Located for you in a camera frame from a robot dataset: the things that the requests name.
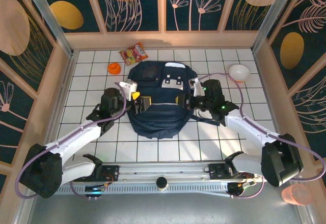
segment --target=navy blue backpack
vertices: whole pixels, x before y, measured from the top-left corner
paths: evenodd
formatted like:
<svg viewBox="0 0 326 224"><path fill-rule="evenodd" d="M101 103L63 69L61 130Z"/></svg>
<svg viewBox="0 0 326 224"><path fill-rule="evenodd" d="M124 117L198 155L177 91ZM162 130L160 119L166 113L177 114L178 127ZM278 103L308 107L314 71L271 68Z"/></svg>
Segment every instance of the navy blue backpack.
<svg viewBox="0 0 326 224"><path fill-rule="evenodd" d="M193 116L194 109L188 109L186 101L183 105L178 102L180 95L192 92L188 81L195 77L195 71L177 62L146 61L132 68L128 79L137 82L140 97L151 100L144 112L128 111L134 131L147 138L162 139L178 134L190 118L218 125L218 122Z"/></svg>

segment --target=grid floor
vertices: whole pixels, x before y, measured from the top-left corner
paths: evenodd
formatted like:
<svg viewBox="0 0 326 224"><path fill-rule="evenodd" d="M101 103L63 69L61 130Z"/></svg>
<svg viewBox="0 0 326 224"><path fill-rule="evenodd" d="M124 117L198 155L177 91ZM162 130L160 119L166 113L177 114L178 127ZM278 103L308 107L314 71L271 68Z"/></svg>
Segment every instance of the grid floor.
<svg viewBox="0 0 326 224"><path fill-rule="evenodd" d="M86 119L100 102L104 89L115 87L115 82L127 79L130 69L135 65L126 66L118 52L79 53L58 138L78 127ZM215 72L228 73L234 64L245 65L251 75L245 83L240 83L245 100L244 113L267 129L275 130L250 49L146 50L146 53L149 56L147 60L184 63L196 71L199 77ZM111 75L107 72L109 62L120 63L121 75ZM233 82L220 75L211 78L220 80L226 100L240 103L240 94ZM210 116L208 112L201 115ZM259 154L243 136L223 125L216 127L190 120L173 138L147 139L133 131L128 116L125 115L119 122L115 122L109 132L84 146L75 156L89 153L103 162L219 160L240 150Z"/></svg>

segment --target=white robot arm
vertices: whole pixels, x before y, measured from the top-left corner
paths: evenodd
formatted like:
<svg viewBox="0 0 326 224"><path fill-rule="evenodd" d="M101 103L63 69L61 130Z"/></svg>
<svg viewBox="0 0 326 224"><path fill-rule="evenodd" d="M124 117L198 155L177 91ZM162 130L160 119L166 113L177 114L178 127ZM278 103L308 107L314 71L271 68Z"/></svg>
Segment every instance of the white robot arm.
<svg viewBox="0 0 326 224"><path fill-rule="evenodd" d="M189 99L190 108L196 107L201 110L209 110L214 120L245 136L255 147L262 150L261 155L248 155L244 152L236 152L227 157L225 162L231 169L230 177L241 172L248 172L263 175L270 184L279 186L303 170L297 148L282 145L274 138L261 133L245 121L240 114L239 108L235 104L224 100L218 80L204 82L205 89L199 86L197 82L196 80L194 84L194 95ZM120 85L130 103L137 84L135 85L134 82L121 82ZM25 162L49 147L58 145L59 142L66 140L59 147L52 149L33 162L23 173L20 178L20 183L43 198L48 198L62 184L81 177L90 175L98 176L101 172L102 162L96 157L84 155L79 159L74 159L73 162L67 163L67 160L87 143L99 138L104 133L109 133L107 131L113 126L114 121L99 124L94 123L94 125L87 127L81 133L73 137L70 137L70 135L80 129L80 127L119 114L123 107L122 104L119 91L116 89L107 89L101 97L101 104L96 106L93 112L87 117L87 120L78 128L59 140L45 146L39 144L32 146ZM267 131L270 135L279 136L277 133L268 131L253 120L250 120L250 122L256 127ZM289 135L285 135L285 137L293 141L293 138Z"/></svg>

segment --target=chip bag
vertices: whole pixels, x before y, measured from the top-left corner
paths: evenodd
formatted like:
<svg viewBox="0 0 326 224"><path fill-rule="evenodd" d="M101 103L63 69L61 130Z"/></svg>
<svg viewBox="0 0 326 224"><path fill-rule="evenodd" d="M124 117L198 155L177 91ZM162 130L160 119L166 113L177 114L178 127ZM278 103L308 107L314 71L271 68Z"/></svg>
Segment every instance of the chip bag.
<svg viewBox="0 0 326 224"><path fill-rule="evenodd" d="M121 54L126 65L132 65L148 58L148 55L145 53L143 45L140 42L135 46L120 51L119 54Z"/></svg>

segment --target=metal frame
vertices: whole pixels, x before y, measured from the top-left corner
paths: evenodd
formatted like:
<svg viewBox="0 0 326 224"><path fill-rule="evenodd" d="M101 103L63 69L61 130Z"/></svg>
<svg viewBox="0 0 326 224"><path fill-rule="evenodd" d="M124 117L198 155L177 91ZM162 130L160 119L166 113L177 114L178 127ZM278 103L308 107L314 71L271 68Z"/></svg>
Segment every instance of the metal frame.
<svg viewBox="0 0 326 224"><path fill-rule="evenodd" d="M100 194L135 194L135 193L186 193L198 192L224 197L231 197L226 193L228 183L243 182L244 179L211 180L209 173L205 172L212 163L225 163L217 161L188 161L188 162L153 162L153 163L120 163L119 178ZM155 182L159 177L165 177L168 188L161 191ZM92 194L84 192L86 186L97 185L99 182L75 182L74 189L79 194ZM56 195L74 194L69 184L62 185Z"/></svg>
<svg viewBox="0 0 326 224"><path fill-rule="evenodd" d="M59 120L60 115L63 110L63 105L66 100L67 94L68 94L68 88L70 85L70 81L73 74L73 67L75 63L77 62L78 52L74 52L70 58L68 58L67 65L66 65L66 72L62 79L62 86L60 89L60 92L57 94L57 98L55 101L54 109L51 114L50 120L49 120L49 126L47 127L47 131L45 133L45 139L44 142L52 142L56 139L56 132L58 130L59 126ZM32 195L33 192L25 188L24 195ZM14 219L14 224L25 224L28 222L28 218L33 206L34 199L30 200L21 200L20 204L17 207L16 216Z"/></svg>
<svg viewBox="0 0 326 224"><path fill-rule="evenodd" d="M287 0L275 0L275 2L270 7L268 13L266 14L263 23L261 24L258 34L254 40L252 50L253 53L257 53L260 49L261 45L265 41L270 29L273 24L276 22L279 14L283 10Z"/></svg>
<svg viewBox="0 0 326 224"><path fill-rule="evenodd" d="M71 55L72 55L71 47L68 43L68 40L66 39L66 36L65 36L61 26L59 25L56 18L52 14L52 11L51 11L50 6L47 3L47 1L46 0L33 0L33 2L35 3L35 5L39 9L39 11L41 12L44 20L46 21L46 23L52 30L54 36L56 37L58 42L61 44L66 55L68 57L71 57Z"/></svg>

